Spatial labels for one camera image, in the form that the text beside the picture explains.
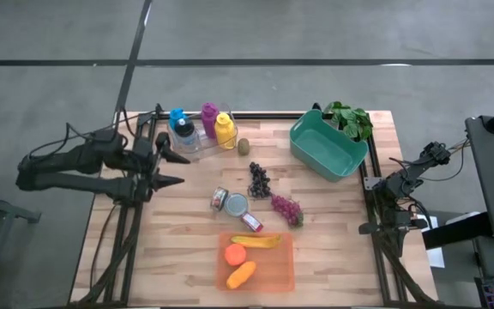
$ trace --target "banana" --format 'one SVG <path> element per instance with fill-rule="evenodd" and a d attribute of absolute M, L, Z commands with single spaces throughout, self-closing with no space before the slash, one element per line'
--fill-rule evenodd
<path fill-rule="evenodd" d="M 265 248 L 270 249 L 276 247 L 281 241 L 281 235 L 270 237 L 248 237 L 248 236 L 233 236 L 232 243 L 240 244 L 247 248 Z"/>

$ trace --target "teal basket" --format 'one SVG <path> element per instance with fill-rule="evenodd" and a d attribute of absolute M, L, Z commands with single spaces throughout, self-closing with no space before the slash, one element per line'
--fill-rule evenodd
<path fill-rule="evenodd" d="M 354 142 L 322 119 L 322 112 L 304 114 L 289 132 L 291 152 L 326 180 L 351 175 L 367 155 L 367 142 Z"/>

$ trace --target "bottle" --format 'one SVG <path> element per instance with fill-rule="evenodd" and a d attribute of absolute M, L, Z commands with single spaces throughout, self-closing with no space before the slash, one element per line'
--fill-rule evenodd
<path fill-rule="evenodd" d="M 224 149 L 236 147 L 236 128 L 227 113 L 221 112 L 214 123 L 216 141 Z"/>
<path fill-rule="evenodd" d="M 184 115 L 184 109 L 171 109 L 171 112 L 169 113 L 169 125 L 171 126 L 171 129 L 175 130 L 175 123 L 177 122 L 177 120 L 182 118 L 186 118 L 186 115 Z"/>
<path fill-rule="evenodd" d="M 197 150 L 197 132 L 194 123 L 189 118 L 181 118 L 175 123 L 177 140 L 185 152 Z"/>
<path fill-rule="evenodd" d="M 205 103 L 202 106 L 202 122 L 205 134 L 208 138 L 215 139 L 214 122 L 219 115 L 219 108 L 213 103 Z"/>

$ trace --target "orange tray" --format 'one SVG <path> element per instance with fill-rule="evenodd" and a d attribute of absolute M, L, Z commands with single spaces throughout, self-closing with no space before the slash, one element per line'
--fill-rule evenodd
<path fill-rule="evenodd" d="M 239 288 L 229 289 L 226 280 L 239 266 L 230 266 L 224 250 L 232 244 L 232 236 L 267 237 L 281 235 L 281 242 L 272 249 L 245 248 L 246 261 L 256 263 L 255 273 Z M 292 236 L 289 233 L 220 233 L 216 267 L 216 287 L 226 291 L 289 292 L 295 289 L 292 265 Z"/>

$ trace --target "kiwi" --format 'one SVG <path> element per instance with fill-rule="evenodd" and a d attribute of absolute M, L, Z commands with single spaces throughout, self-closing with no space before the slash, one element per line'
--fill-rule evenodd
<path fill-rule="evenodd" d="M 242 138 L 238 142 L 238 153 L 239 155 L 248 155 L 249 154 L 249 140 L 247 138 Z"/>

